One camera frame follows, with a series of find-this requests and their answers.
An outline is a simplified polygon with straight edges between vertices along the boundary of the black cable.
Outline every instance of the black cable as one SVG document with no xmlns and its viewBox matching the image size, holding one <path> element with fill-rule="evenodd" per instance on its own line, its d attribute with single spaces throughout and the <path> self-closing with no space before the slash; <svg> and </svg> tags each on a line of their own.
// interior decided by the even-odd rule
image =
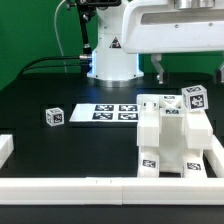
<svg viewBox="0 0 224 224">
<path fill-rule="evenodd" d="M 44 58 L 36 59 L 34 61 L 31 61 L 27 65 L 25 65 L 18 73 L 17 78 L 20 78 L 23 72 L 26 71 L 26 69 L 28 69 L 32 65 L 35 65 L 44 61 L 64 61 L 64 60 L 79 60 L 79 56 L 54 56 L 54 57 L 44 57 Z"/>
<path fill-rule="evenodd" d="M 67 65 L 68 67 L 79 67 L 79 66 L 83 66 L 83 65 L 86 65 L 88 66 L 89 64 L 87 63 L 79 63 L 79 64 L 73 64 L 73 65 Z M 26 71 L 29 71 L 29 70 L 34 70 L 34 69 L 42 69 L 42 68 L 62 68 L 64 67 L 64 65 L 45 65 L 45 66 L 36 66 L 36 67 L 31 67 L 31 68 L 27 68 L 23 71 L 23 74 L 24 75 L 24 72 Z"/>
</svg>

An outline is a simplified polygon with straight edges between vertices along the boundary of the green background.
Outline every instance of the green background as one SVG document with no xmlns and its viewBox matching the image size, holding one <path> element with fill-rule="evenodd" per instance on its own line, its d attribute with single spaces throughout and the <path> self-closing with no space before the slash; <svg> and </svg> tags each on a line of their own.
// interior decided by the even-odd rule
<svg viewBox="0 0 224 224">
<path fill-rule="evenodd" d="M 60 2 L 61 0 L 1 0 L 0 89 L 15 79 L 28 62 L 40 57 L 60 55 L 54 32 L 54 13 Z M 58 15 L 58 30 L 65 55 L 80 54 L 82 42 L 75 8 L 67 11 L 63 5 Z M 88 24 L 88 31 L 94 48 L 97 44 L 96 18 Z M 166 54 L 162 65 L 170 72 L 213 74 L 222 60 L 221 52 Z M 149 55 L 141 56 L 141 67 L 145 72 L 154 71 Z"/>
</svg>

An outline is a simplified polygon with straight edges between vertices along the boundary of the white cube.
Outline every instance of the white cube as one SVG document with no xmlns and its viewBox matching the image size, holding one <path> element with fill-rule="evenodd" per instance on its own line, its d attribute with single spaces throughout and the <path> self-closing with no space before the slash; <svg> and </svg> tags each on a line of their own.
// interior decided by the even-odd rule
<svg viewBox="0 0 224 224">
<path fill-rule="evenodd" d="M 159 177 L 159 155 L 150 152 L 141 153 L 137 177 Z"/>
<path fill-rule="evenodd" d="M 183 157 L 184 178 L 207 178 L 202 158 Z"/>
<path fill-rule="evenodd" d="M 46 110 L 46 121 L 50 126 L 64 124 L 64 111 L 58 107 Z"/>
<path fill-rule="evenodd" d="M 182 96 L 187 111 L 208 109 L 207 90 L 202 85 L 183 88 Z"/>
</svg>

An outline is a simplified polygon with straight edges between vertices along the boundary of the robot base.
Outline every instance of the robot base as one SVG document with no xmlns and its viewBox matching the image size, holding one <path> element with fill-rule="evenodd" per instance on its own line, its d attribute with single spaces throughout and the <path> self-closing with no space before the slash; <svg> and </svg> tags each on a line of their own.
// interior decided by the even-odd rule
<svg viewBox="0 0 224 224">
<path fill-rule="evenodd" d="M 102 87 L 127 87 L 133 85 L 140 85 L 143 83 L 143 77 L 137 77 L 129 80 L 119 80 L 119 81 L 110 81 L 110 80 L 101 80 L 97 78 L 87 77 L 87 80 L 90 84 L 102 86 Z"/>
</svg>

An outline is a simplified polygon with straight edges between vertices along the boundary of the metal bracket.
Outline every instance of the metal bracket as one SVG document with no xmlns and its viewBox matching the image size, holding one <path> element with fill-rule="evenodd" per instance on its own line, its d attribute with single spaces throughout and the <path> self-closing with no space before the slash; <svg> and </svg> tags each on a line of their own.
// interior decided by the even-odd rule
<svg viewBox="0 0 224 224">
<path fill-rule="evenodd" d="M 221 64 L 219 70 L 221 72 L 221 83 L 224 83 L 224 62 Z"/>
<path fill-rule="evenodd" d="M 159 73 L 157 79 L 159 80 L 159 84 L 164 84 L 164 69 L 162 65 L 159 63 L 162 60 L 162 54 L 152 54 L 151 61 L 154 65 L 156 71 Z"/>
</svg>

